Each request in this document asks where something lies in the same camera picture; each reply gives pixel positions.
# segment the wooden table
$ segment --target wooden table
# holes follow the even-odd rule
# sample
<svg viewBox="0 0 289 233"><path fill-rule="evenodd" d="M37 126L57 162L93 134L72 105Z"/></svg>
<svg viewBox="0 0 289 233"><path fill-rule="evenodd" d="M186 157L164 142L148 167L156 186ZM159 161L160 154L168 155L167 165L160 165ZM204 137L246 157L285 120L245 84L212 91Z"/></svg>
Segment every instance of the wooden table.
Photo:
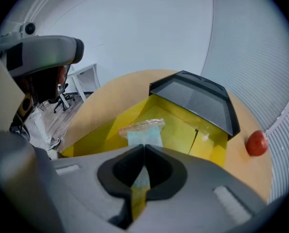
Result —
<svg viewBox="0 0 289 233"><path fill-rule="evenodd" d="M94 92L78 110L68 126L63 149L71 146L99 126L148 97L149 84L171 75L173 70L145 70L116 78ZM272 184L270 152L250 157L245 141L261 129L249 109L229 92L241 132L228 141L224 169L254 189L268 201Z"/></svg>

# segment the clear plastic bag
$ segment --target clear plastic bag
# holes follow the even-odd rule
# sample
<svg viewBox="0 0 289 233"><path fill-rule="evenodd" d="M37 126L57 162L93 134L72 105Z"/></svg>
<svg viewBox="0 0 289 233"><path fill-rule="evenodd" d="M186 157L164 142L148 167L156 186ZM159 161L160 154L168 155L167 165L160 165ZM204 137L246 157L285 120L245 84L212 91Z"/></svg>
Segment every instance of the clear plastic bag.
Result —
<svg viewBox="0 0 289 233"><path fill-rule="evenodd" d="M158 126L160 132L162 131L162 129L165 126L165 122L163 118L160 119L150 119L150 120L146 120L143 122L138 122L135 124L130 124L126 127L123 127L121 129L118 130L119 135L123 138L128 138L128 132L142 132L142 131L146 131L148 129L151 129L154 126Z"/></svg>

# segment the tomato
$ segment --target tomato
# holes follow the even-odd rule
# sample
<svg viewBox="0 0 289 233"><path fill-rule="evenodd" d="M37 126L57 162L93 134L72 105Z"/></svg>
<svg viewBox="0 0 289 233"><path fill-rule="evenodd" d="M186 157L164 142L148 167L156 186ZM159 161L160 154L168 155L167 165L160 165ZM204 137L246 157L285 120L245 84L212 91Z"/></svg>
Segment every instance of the tomato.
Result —
<svg viewBox="0 0 289 233"><path fill-rule="evenodd" d="M251 156L260 156L269 148L268 140L262 130L255 131L249 136L246 149Z"/></svg>

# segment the black office chair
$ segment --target black office chair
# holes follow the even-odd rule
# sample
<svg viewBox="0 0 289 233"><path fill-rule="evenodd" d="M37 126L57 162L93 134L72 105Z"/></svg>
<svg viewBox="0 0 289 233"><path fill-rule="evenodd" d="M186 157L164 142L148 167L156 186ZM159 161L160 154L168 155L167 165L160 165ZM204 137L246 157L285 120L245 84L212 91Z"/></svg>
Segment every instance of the black office chair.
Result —
<svg viewBox="0 0 289 233"><path fill-rule="evenodd" d="M72 99L73 101L75 101L75 98L74 98L74 97L71 97L70 95L66 95L66 94L64 93L64 92L65 92L65 89L64 89L63 92L62 92L63 97L64 97L66 100ZM49 103L52 103L52 104L53 104L53 103L57 103L56 107L54 108L54 113L56 113L57 107L60 106L61 104L63 105L63 111L66 110L65 104L64 104L64 102L62 101L62 99L61 99L60 96L58 96L56 99L50 99L50 100L48 100L48 102L49 102Z"/></svg>

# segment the black hinged lid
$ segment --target black hinged lid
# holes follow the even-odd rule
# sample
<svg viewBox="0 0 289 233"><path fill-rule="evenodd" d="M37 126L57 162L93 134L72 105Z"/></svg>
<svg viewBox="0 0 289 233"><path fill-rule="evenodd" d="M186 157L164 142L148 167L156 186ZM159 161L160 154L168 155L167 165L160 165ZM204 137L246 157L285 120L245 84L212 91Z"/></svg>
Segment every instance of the black hinged lid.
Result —
<svg viewBox="0 0 289 233"><path fill-rule="evenodd" d="M150 84L155 94L198 115L228 134L240 132L232 102L225 88L201 76L181 71Z"/></svg>

